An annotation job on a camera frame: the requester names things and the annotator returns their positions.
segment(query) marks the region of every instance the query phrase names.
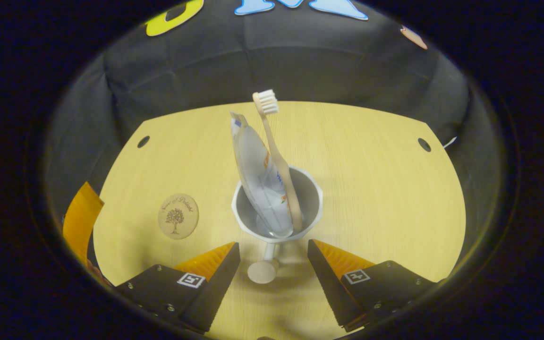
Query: toothbrush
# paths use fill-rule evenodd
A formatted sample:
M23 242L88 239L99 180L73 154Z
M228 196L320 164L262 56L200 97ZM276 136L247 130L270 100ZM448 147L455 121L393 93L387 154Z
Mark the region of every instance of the toothbrush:
M285 185L289 211L291 212L291 219L293 220L294 233L298 233L302 231L302 211L299 208L299 201L297 194L295 193L295 187L293 187L293 181L291 181L289 164L287 164L287 161L280 155L281 153L278 151L276 143L274 142L274 137L272 136L272 130L270 130L270 123L268 123L268 119L266 118L266 115L278 112L278 101L274 96L274 91L267 90L253 93L253 102L255 103L257 112L259 112L259 117L262 119L266 137L268 137L268 146L270 147L272 161L276 163L280 178Z

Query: wooden table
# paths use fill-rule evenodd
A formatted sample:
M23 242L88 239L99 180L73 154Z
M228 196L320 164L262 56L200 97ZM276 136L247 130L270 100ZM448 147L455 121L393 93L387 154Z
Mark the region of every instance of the wooden table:
M465 205L451 161L425 123L355 106L279 106L269 119L280 152L314 177L324 207L304 239L279 247L274 282L248 279L265 245L240 230L230 208L239 177L229 111L244 114L266 142L253 103L236 103L147 120L127 142L104 183L93 229L97 260L112 284L155 263L173 267L237 241L242 262L207 335L330 339L346 332L309 264L308 239L374 263L394 260L428 280L449 275L465 234ZM138 148L144 136L150 139ZM199 209L198 225L185 239L164 236L157 223L162 202L175 193L192 196Z

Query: cup stem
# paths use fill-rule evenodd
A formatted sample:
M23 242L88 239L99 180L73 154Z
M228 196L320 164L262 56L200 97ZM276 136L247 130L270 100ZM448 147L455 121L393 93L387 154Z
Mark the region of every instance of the cup stem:
M274 248L276 247L275 243L266 243L266 250L263 252L264 261L272 261L274 259Z

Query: tree logo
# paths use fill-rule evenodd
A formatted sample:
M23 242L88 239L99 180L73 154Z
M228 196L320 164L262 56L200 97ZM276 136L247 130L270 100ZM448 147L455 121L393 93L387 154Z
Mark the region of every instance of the tree logo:
M165 220L166 223L173 223L173 231L171 234L178 234L178 224L182 223L183 221L184 213L178 208L170 210L167 213L167 219Z
M172 239L188 237L195 230L197 223L198 206L194 199L186 194L169 196L158 211L158 226L165 236Z

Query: black fabric wall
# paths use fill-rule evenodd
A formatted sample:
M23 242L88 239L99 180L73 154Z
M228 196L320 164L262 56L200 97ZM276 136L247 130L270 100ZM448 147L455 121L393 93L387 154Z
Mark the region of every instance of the black fabric wall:
M368 21L306 4L238 17L235 1L205 0L196 16L160 36L147 36L144 25L128 32L73 80L54 112L43 165L56 218L85 181L100 192L144 120L247 102L254 91L401 114L427 123L443 144L457 135L468 107L479 111L469 115L485 114L468 105L466 79L429 41L423 50L401 34L401 24L355 5ZM462 181L485 180L456 168ZM471 200L485 196L475 190L464 187L468 216Z
M458 138L445 148L455 167L465 199L466 234L459 254L460 261L479 236L497 222L505 200L509 174L509 141L503 125L493 113L492 105L476 84L470 84L470 103Z

